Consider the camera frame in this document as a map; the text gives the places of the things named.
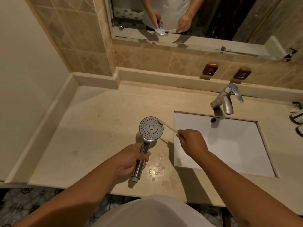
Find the white stick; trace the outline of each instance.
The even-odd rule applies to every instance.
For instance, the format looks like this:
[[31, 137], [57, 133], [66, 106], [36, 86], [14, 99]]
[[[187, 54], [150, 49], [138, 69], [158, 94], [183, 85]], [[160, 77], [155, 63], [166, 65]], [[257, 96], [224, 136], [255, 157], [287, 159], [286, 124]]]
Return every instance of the white stick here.
[[172, 127], [170, 127], [169, 125], [167, 125], [167, 124], [166, 124], [165, 122], [163, 122], [162, 120], [159, 120], [159, 123], [161, 123], [162, 125], [167, 126], [170, 130], [172, 130], [172, 131], [178, 133], [175, 129], [173, 129]]

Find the white sink basin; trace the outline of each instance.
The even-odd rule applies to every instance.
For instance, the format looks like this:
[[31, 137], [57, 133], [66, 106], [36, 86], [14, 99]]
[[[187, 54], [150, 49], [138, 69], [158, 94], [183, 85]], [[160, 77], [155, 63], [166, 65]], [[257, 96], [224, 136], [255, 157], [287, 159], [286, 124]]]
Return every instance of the white sink basin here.
[[[256, 122], [175, 112], [174, 127], [199, 130], [209, 151], [239, 173], [275, 177]], [[176, 136], [174, 165], [200, 168]]]

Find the chrome faucet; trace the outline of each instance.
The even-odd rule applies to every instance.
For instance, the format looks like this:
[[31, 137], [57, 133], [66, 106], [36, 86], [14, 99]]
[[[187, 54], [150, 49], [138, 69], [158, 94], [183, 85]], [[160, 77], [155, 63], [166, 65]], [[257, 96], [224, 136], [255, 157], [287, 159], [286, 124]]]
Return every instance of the chrome faucet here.
[[210, 106], [213, 109], [216, 109], [223, 105], [223, 111], [226, 115], [234, 114], [232, 100], [230, 99], [230, 95], [232, 94], [235, 94], [237, 96], [240, 103], [244, 102], [237, 85], [229, 83], [226, 88], [217, 96], [217, 98], [215, 98], [215, 100], [210, 103]]

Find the reflected hand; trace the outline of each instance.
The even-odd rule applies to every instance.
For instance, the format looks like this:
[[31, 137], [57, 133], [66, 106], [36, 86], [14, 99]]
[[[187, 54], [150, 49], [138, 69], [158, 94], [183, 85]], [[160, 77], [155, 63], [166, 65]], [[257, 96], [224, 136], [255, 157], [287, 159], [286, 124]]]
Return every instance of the reflected hand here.
[[192, 129], [178, 130], [177, 137], [184, 152], [193, 160], [209, 151], [200, 131]]
[[130, 174], [135, 166], [137, 159], [149, 161], [150, 152], [147, 154], [140, 153], [142, 143], [135, 143], [128, 145], [126, 148], [115, 154], [110, 158], [112, 164], [116, 166], [116, 171], [118, 176], [123, 176]]
[[152, 24], [156, 27], [156, 29], [158, 28], [158, 21], [161, 22], [161, 15], [158, 13], [157, 10], [155, 9], [150, 9], [148, 11], [146, 11], [146, 13], [148, 14]]
[[189, 15], [184, 14], [178, 21], [176, 33], [187, 31], [191, 26], [191, 20], [192, 18]]

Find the bathroom counter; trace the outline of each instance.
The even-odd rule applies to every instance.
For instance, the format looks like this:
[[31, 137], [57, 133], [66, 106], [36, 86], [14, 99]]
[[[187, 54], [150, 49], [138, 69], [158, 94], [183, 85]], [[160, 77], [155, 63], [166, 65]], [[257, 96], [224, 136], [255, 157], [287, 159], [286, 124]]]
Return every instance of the bathroom counter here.
[[[214, 115], [210, 102], [217, 95], [126, 81], [118, 90], [80, 86], [28, 184], [69, 187], [135, 143], [143, 118], [155, 116], [173, 126], [174, 111]], [[243, 176], [303, 215], [303, 139], [288, 118], [291, 103], [243, 98], [244, 103], [239, 103], [232, 96], [234, 114], [226, 117], [259, 122], [278, 177]], [[184, 202], [224, 206], [202, 169], [173, 167], [174, 135], [165, 127], [150, 149], [150, 160], [139, 182], [132, 186], [127, 177], [120, 178], [111, 193], [137, 197], [162, 194]]]

